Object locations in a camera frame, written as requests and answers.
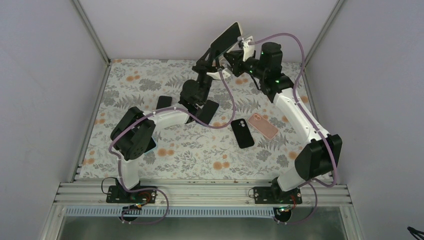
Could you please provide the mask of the black smartphone from pink case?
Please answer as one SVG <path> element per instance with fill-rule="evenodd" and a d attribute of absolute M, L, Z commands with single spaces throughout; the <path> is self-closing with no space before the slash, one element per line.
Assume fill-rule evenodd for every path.
<path fill-rule="evenodd" d="M 201 109 L 201 113 L 199 114 L 197 123 L 209 125 L 211 120 L 213 119 L 215 113 L 219 108 L 219 104 L 212 100 L 207 100 L 204 106 Z"/>

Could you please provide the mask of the pink phone case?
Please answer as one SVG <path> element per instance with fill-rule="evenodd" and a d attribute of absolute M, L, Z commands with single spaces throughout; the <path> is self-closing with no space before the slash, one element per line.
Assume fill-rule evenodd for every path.
<path fill-rule="evenodd" d="M 249 117 L 247 122 L 268 140 L 273 139 L 279 132 L 274 125 L 258 113 L 254 113 L 251 117 Z"/>

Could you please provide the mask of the black phone light blue case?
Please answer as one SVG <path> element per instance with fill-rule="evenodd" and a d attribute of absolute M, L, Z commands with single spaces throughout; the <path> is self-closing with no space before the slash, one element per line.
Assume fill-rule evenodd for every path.
<path fill-rule="evenodd" d="M 156 141 L 151 137 L 150 138 L 150 141 L 149 141 L 149 143 L 148 143 L 148 145 L 147 145 L 147 147 L 146 147 L 146 150 L 145 150 L 145 154 L 147 154 L 147 153 L 149 153 L 149 152 L 151 152 L 152 150 L 154 150 L 155 148 L 157 147 L 157 143 L 156 143 Z"/>

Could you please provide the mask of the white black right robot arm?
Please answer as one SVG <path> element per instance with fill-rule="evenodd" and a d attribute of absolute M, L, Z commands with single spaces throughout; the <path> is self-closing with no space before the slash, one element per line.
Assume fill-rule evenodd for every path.
<path fill-rule="evenodd" d="M 261 46 L 259 58 L 249 47 L 224 53 L 235 76 L 249 74 L 258 79 L 260 91 L 268 97 L 288 119 L 295 133 L 305 142 L 294 166 L 271 182 L 271 198 L 278 204 L 290 197 L 290 192 L 317 176 L 332 173 L 337 177 L 342 139 L 330 134 L 308 111 L 297 97 L 296 84 L 282 72 L 283 52 L 280 44 L 266 42 Z"/>

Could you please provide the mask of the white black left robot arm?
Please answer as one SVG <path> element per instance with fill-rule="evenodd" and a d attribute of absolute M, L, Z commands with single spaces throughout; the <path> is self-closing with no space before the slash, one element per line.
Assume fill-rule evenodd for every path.
<path fill-rule="evenodd" d="M 108 150 L 117 156 L 119 196 L 131 203 L 139 197 L 140 177 L 138 159 L 147 151 L 155 130 L 184 125 L 193 121 L 208 127 L 219 105 L 208 99 L 213 80 L 224 81 L 227 74 L 221 69 L 222 50 L 210 47 L 192 70 L 196 79 L 182 85 L 179 101 L 174 106 L 143 112 L 130 108 L 112 131 Z"/>

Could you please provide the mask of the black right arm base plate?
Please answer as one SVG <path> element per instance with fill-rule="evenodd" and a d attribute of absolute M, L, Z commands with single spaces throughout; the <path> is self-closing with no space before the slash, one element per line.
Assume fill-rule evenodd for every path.
<path fill-rule="evenodd" d="M 256 186 L 252 190 L 255 204 L 289 205 L 303 203 L 299 188 L 284 192 L 271 186 Z"/>

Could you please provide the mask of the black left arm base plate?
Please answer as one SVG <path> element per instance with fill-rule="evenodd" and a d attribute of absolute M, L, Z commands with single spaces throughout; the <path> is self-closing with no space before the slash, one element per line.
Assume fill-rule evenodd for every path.
<path fill-rule="evenodd" d="M 106 202 L 118 204 L 154 204 L 157 191 L 153 189 L 127 192 L 121 186 L 111 185 L 108 188 Z"/>

